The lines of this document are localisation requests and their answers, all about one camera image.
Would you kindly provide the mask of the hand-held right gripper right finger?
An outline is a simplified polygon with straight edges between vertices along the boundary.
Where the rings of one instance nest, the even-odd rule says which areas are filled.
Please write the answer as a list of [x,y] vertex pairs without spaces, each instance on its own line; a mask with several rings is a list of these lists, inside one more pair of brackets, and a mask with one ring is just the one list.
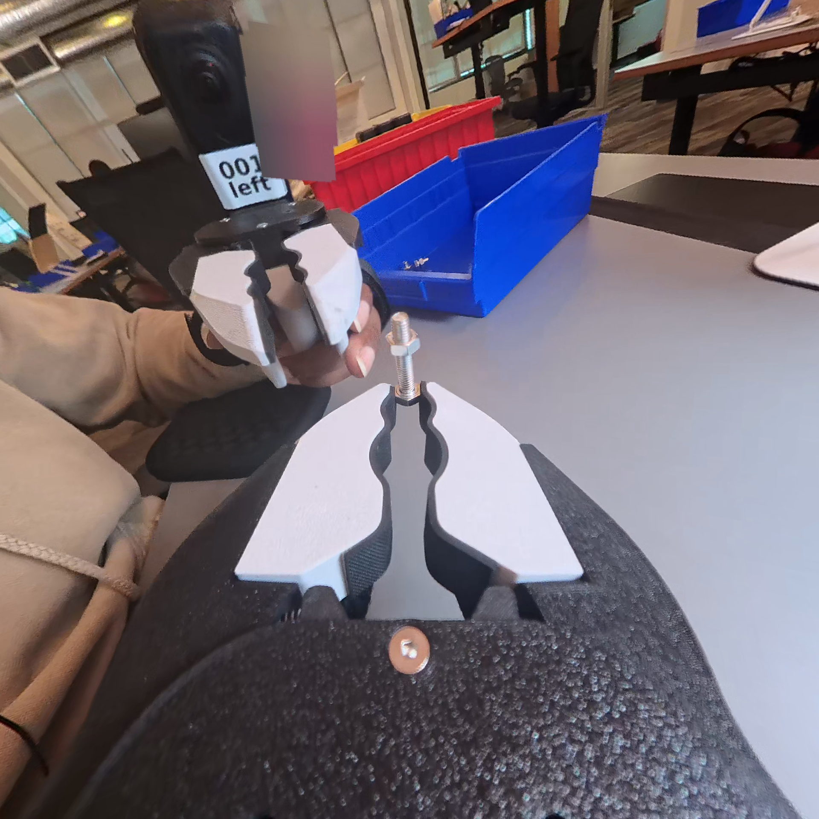
[[575,581],[583,569],[522,445],[438,383],[424,384],[424,554],[455,596]]

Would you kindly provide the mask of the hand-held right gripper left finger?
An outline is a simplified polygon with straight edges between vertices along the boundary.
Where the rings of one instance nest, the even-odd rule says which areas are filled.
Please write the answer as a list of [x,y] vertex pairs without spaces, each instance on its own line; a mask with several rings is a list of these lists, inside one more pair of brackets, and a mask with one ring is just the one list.
[[395,396],[387,384],[321,419],[293,450],[236,566],[243,581],[329,587],[338,599],[371,589],[392,557],[385,471]]

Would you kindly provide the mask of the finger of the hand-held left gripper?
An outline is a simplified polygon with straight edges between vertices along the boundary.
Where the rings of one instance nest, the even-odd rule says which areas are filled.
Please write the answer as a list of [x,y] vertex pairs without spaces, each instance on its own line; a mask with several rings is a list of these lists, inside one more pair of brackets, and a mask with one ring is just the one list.
[[363,274],[358,257],[362,244],[353,215],[329,215],[297,234],[297,269],[302,291],[323,342],[343,355],[359,309]]
[[275,348],[270,281],[253,250],[220,251],[196,265],[191,302],[222,347],[258,366],[277,388],[288,384]]

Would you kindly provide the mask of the blue plastic bin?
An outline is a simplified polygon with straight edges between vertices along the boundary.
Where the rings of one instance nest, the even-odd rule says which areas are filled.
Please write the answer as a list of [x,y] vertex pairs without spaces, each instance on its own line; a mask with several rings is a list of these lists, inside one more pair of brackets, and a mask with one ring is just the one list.
[[714,1],[701,6],[697,14],[696,37],[705,38],[734,29],[754,36],[796,23],[803,15],[790,9],[788,1]]
[[[484,317],[590,210],[607,115],[461,148],[353,212],[395,308]],[[436,273],[406,272],[426,257]]]

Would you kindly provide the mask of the person's left forearm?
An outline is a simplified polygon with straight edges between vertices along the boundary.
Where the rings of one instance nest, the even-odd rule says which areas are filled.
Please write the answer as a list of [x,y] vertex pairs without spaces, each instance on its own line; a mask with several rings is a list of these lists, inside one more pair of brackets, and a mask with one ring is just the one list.
[[183,406],[265,380],[197,348],[183,312],[2,289],[2,382],[85,429],[155,426]]

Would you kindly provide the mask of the person's left hand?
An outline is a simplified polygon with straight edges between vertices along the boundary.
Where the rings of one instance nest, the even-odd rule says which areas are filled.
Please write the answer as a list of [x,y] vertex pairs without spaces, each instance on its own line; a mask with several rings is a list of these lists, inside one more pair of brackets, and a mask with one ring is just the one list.
[[366,378],[372,370],[382,337],[381,316],[374,305],[374,293],[364,283],[360,304],[348,332],[343,353],[333,346],[317,343],[309,350],[295,352],[290,343],[279,348],[279,360],[290,384],[331,387],[348,377]]

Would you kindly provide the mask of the black wrist rest pad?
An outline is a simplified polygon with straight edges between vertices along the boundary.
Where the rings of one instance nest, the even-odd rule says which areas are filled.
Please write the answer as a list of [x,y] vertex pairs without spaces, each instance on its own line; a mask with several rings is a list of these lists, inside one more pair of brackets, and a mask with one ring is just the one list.
[[187,404],[150,448],[146,468],[169,483],[248,477],[317,424],[331,394],[262,381]]

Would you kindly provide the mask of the yellow plastic bin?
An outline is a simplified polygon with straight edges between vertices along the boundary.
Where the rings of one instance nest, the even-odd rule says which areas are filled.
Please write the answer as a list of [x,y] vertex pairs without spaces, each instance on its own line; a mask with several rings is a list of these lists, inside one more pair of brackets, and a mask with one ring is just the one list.
[[426,118],[428,116],[435,115],[435,114],[437,114],[437,113],[439,113],[441,111],[444,111],[444,110],[446,110],[446,109],[448,109],[450,107],[451,107],[451,105],[443,105],[443,106],[440,106],[440,107],[435,107],[435,108],[432,108],[432,109],[423,110],[423,111],[420,111],[420,112],[415,112],[415,113],[412,113],[412,114],[403,114],[403,115],[396,116],[394,118],[385,120],[384,122],[382,122],[380,124],[372,125],[372,126],[370,126],[368,128],[365,128],[365,129],[357,132],[352,139],[350,139],[350,140],[348,140],[346,142],[343,142],[342,144],[336,146],[333,149],[333,153],[334,153],[335,156],[337,156],[337,155],[343,153],[344,151],[348,151],[350,149],[353,149],[353,148],[357,147],[358,145],[362,144],[363,142],[367,142],[367,141],[369,141],[371,139],[377,138],[377,137],[379,137],[379,136],[381,136],[383,134],[386,134],[386,133],[388,133],[388,132],[390,132],[392,130],[395,130],[397,128],[400,128],[400,127],[415,123],[420,119],[424,119],[424,118]]

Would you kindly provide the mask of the black mesh office chair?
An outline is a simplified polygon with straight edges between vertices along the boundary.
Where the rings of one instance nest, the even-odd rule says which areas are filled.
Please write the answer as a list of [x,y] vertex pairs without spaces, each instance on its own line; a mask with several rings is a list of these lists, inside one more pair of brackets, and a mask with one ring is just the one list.
[[186,308],[187,293],[169,274],[196,231],[225,216],[200,166],[176,148],[57,187]]

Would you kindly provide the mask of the red plastic bin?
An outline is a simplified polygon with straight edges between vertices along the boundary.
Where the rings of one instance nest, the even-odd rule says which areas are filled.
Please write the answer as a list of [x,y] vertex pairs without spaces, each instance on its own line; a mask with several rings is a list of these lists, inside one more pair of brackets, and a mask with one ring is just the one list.
[[309,182],[327,208],[357,210],[461,148],[495,138],[494,111],[501,97],[452,106],[335,156],[330,182]]

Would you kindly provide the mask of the person's torso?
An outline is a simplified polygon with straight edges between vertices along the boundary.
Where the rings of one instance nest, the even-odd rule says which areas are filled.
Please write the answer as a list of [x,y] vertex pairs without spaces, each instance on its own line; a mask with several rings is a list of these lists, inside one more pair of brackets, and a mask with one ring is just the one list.
[[163,503],[2,383],[2,817],[59,772],[113,659]]

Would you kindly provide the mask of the wooden standing desk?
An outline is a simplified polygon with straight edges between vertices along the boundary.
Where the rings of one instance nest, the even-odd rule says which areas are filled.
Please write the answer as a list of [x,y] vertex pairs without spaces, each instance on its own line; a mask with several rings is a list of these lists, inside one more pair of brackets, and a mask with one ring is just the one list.
[[560,47],[561,4],[559,1],[498,1],[485,3],[478,12],[450,28],[433,41],[445,58],[469,52],[473,63],[475,98],[486,97],[483,77],[482,45],[508,27],[509,22],[526,11],[533,13],[536,53],[537,93],[541,100],[559,89],[557,59]]

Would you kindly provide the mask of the white document stand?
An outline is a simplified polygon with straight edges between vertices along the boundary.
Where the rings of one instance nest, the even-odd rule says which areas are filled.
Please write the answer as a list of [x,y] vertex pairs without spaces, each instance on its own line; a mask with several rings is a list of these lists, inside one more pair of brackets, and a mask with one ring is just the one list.
[[753,271],[765,279],[818,290],[818,231],[814,224],[759,253]]

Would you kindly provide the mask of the wooden office desk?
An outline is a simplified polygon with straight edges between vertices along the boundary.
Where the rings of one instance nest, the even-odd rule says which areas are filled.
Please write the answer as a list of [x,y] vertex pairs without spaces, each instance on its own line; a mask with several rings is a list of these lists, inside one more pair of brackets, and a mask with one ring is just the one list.
[[621,67],[615,81],[641,78],[643,102],[676,103],[668,154],[684,156],[690,147],[701,97],[761,87],[817,81],[817,15],[779,29],[744,29],[707,36],[678,52],[660,51]]

